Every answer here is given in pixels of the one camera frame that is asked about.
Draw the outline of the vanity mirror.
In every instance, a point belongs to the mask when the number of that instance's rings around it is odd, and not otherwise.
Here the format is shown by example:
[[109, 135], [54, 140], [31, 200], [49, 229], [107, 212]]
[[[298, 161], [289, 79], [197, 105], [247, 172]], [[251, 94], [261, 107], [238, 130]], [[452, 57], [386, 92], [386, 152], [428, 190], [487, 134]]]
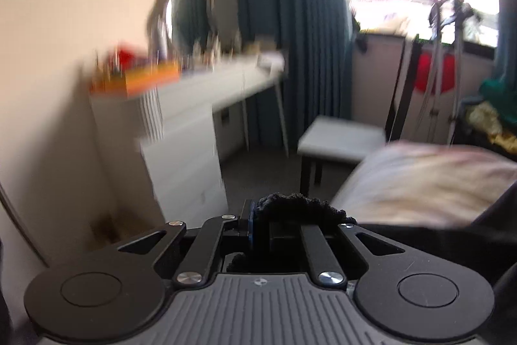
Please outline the vanity mirror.
[[206, 49], [215, 34], [213, 0], [154, 0], [146, 32], [149, 55], [160, 61], [190, 55], [195, 44]]

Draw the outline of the bed with pink sheet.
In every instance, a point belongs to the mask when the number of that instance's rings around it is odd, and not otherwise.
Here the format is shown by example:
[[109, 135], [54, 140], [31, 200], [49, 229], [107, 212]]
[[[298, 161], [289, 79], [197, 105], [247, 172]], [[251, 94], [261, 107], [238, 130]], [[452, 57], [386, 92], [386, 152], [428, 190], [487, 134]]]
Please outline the bed with pink sheet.
[[466, 226], [516, 182], [516, 163], [464, 145], [394, 142], [367, 156], [330, 205], [359, 223]]

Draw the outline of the white stool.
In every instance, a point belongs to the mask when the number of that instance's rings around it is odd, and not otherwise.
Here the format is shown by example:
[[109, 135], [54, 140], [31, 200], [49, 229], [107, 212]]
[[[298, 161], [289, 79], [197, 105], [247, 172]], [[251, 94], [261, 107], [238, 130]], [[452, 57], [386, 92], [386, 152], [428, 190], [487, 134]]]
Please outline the white stool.
[[380, 127], [318, 115], [298, 142], [300, 194], [309, 195], [312, 168], [315, 168], [314, 184], [320, 186], [324, 163], [356, 166], [385, 143], [385, 130]]

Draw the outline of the yellowish clothes pile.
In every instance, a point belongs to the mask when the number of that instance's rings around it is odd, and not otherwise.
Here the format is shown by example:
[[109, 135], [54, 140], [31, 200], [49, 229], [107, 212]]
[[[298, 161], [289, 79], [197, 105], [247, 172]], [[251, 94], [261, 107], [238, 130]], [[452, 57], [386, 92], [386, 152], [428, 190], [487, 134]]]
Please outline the yellowish clothes pile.
[[474, 130], [483, 133], [492, 145], [516, 154], [516, 134], [502, 125], [499, 113], [491, 106], [491, 103], [484, 101], [477, 105], [467, 106], [465, 117], [467, 123]]

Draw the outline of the white dressing table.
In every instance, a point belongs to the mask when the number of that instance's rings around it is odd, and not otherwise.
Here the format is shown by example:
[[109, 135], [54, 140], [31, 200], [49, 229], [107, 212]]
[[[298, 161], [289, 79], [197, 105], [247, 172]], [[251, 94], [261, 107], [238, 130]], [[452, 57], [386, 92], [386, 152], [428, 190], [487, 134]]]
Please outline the white dressing table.
[[117, 208], [152, 226], [190, 227], [228, 211], [213, 114], [286, 74], [282, 52], [224, 60], [138, 94], [91, 94], [97, 140]]

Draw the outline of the black pants garment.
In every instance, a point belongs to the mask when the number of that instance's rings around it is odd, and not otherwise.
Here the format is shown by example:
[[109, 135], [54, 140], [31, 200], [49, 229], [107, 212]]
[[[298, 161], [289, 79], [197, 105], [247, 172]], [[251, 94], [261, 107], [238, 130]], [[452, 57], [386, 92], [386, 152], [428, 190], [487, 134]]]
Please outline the black pants garment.
[[378, 329], [417, 343], [516, 341], [516, 190], [459, 229], [359, 224], [328, 203], [273, 194], [245, 217], [230, 273], [304, 272], [355, 287]]

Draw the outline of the teal curtain left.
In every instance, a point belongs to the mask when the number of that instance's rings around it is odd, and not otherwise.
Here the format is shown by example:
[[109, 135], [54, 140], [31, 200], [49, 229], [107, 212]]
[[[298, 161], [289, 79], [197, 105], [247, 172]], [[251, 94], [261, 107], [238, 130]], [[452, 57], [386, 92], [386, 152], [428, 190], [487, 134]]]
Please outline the teal curtain left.
[[251, 103], [251, 138], [290, 148], [318, 115], [351, 118], [352, 23], [347, 0], [238, 0], [244, 40], [270, 36], [288, 56], [284, 130], [272, 127], [274, 99]]

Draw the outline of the orange box tray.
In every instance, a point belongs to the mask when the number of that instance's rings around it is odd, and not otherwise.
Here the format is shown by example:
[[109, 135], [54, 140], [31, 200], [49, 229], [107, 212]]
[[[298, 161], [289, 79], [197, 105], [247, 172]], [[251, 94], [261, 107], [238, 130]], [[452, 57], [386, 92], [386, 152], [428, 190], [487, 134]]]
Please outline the orange box tray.
[[140, 94], [157, 85], [178, 81], [178, 60], [149, 59], [144, 50], [118, 45], [104, 57], [96, 56], [96, 70], [90, 82], [90, 94]]

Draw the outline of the green garment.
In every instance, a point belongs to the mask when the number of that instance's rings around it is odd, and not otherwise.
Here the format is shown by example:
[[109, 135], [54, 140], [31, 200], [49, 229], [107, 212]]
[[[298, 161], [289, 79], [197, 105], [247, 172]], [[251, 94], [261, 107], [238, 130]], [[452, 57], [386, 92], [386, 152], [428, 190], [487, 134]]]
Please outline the green garment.
[[516, 92], [498, 80], [484, 80], [479, 88], [481, 96], [502, 114], [516, 113]]

